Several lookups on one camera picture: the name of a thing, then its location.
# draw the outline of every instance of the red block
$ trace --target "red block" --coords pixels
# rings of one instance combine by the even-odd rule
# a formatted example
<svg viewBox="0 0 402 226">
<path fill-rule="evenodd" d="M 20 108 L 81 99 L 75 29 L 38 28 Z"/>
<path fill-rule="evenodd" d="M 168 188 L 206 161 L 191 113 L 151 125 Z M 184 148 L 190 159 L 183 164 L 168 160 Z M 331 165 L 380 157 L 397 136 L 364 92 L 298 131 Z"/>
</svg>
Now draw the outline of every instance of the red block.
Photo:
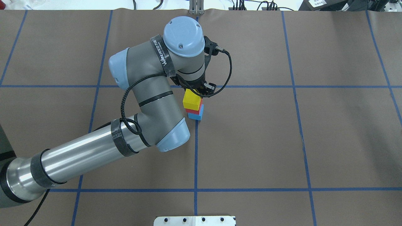
<svg viewBox="0 0 402 226">
<path fill-rule="evenodd" d="M 6 4 L 4 4 L 4 2 L 2 0 L 0 0 L 0 9 L 5 9 L 6 8 Z"/>
<path fill-rule="evenodd" d="M 198 107 L 198 111 L 196 111 L 196 110 L 191 110 L 191 109 L 187 109 L 187 108 L 185 108 L 185 110 L 186 110 L 187 113 L 199 115 L 199 114 L 200 114 L 200 110 L 201 110 L 201 106 L 202 106 L 202 98 L 201 98 L 200 106 Z"/>
</svg>

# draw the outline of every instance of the metal bracket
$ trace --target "metal bracket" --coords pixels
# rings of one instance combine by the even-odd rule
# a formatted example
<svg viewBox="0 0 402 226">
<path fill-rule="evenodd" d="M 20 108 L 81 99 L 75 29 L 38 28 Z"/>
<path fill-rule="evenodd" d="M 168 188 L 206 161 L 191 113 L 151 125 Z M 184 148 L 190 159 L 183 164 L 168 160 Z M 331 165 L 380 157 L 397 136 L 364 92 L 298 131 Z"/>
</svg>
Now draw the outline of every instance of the metal bracket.
<svg viewBox="0 0 402 226">
<path fill-rule="evenodd" d="M 204 0 L 190 0 L 190 14 L 203 15 L 204 14 Z"/>
<path fill-rule="evenodd" d="M 154 226 L 236 226 L 235 216 L 157 217 Z"/>
</svg>

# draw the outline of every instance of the black tape band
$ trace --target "black tape band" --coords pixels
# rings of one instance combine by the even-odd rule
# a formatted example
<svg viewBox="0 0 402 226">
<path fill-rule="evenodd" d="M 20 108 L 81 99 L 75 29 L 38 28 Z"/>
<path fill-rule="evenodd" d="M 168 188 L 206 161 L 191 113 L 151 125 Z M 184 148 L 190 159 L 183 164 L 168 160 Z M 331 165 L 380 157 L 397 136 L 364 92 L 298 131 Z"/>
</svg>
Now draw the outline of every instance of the black tape band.
<svg viewBox="0 0 402 226">
<path fill-rule="evenodd" d="M 194 74 L 194 73 L 198 72 L 199 70 L 201 70 L 201 68 L 202 68 L 203 66 L 204 66 L 204 64 L 202 64 L 201 67 L 198 68 L 195 72 L 191 72 L 191 73 L 185 73 L 185 72 L 181 72 L 181 71 L 179 71 L 179 70 L 177 70 L 177 71 L 180 72 L 180 73 L 182 73 L 182 74 Z"/>
<path fill-rule="evenodd" d="M 14 151 L 4 152 L 0 154 L 0 161 L 16 157 Z"/>
<path fill-rule="evenodd" d="M 47 175 L 45 169 L 43 168 L 42 165 L 42 155 L 50 149 L 46 149 L 42 151 L 41 153 L 38 153 L 34 155 L 31 159 L 31 174 L 35 182 L 44 187 L 44 188 L 53 188 L 62 184 L 65 184 L 66 182 L 57 182 L 52 180 L 49 175 Z"/>
<path fill-rule="evenodd" d="M 11 199 L 12 201 L 16 203 L 28 203 L 30 201 L 20 199 L 17 197 L 10 189 L 10 187 L 7 184 L 7 168 L 10 165 L 11 161 L 8 163 L 4 164 L 3 168 L 0 171 L 0 187 L 3 190 L 4 194 Z"/>
<path fill-rule="evenodd" d="M 144 105 L 146 105 L 148 103 L 151 103 L 152 101 L 156 101 L 158 99 L 161 99 L 162 97 L 166 97 L 166 96 L 169 96 L 169 95 L 172 95 L 172 94 L 173 94 L 173 91 L 164 92 L 164 93 L 161 93 L 161 94 L 156 95 L 154 97 L 148 98 L 148 99 L 142 101 L 141 103 L 139 103 L 138 105 L 140 107 L 142 107 L 142 106 L 144 106 Z"/>
<path fill-rule="evenodd" d="M 160 35 L 151 38 L 152 46 L 156 54 L 158 55 L 159 61 L 162 64 L 163 70 L 166 73 L 166 76 L 175 77 L 176 71 L 174 70 L 174 65 L 172 58 L 170 57 L 168 48 L 166 47 L 163 39 Z"/>
<path fill-rule="evenodd" d="M 112 132 L 112 139 L 115 143 L 116 148 L 125 157 L 138 154 L 139 152 L 134 151 L 129 144 L 126 143 L 123 133 L 121 131 L 120 119 L 115 119 L 110 124 L 110 130 Z"/>
<path fill-rule="evenodd" d="M 137 114 L 134 115 L 134 121 L 138 122 Z M 148 144 L 148 142 L 145 140 L 145 137 L 142 133 L 139 134 L 139 137 L 141 138 L 141 140 L 145 144 L 145 146 L 150 147 L 150 144 Z"/>
</svg>

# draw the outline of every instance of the white metal plate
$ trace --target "white metal plate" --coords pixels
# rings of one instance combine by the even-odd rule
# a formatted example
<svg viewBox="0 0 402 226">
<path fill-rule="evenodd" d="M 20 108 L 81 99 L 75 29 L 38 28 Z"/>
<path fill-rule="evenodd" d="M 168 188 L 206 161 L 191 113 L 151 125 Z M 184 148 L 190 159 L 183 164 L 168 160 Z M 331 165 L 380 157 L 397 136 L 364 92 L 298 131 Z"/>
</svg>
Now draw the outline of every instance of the white metal plate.
<svg viewBox="0 0 402 226">
<path fill-rule="evenodd" d="M 235 216 L 157 217 L 154 226 L 236 226 Z"/>
</svg>

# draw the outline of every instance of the white label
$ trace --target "white label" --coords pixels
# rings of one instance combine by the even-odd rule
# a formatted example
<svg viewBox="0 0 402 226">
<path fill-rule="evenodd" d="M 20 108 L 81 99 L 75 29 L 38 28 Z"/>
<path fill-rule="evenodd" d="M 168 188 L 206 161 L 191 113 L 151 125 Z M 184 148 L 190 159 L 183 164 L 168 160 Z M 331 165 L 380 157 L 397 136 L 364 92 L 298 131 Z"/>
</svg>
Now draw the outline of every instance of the white label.
<svg viewBox="0 0 402 226">
<path fill-rule="evenodd" d="M 326 4 L 325 0 L 308 0 L 312 7 L 319 7 Z"/>
</svg>

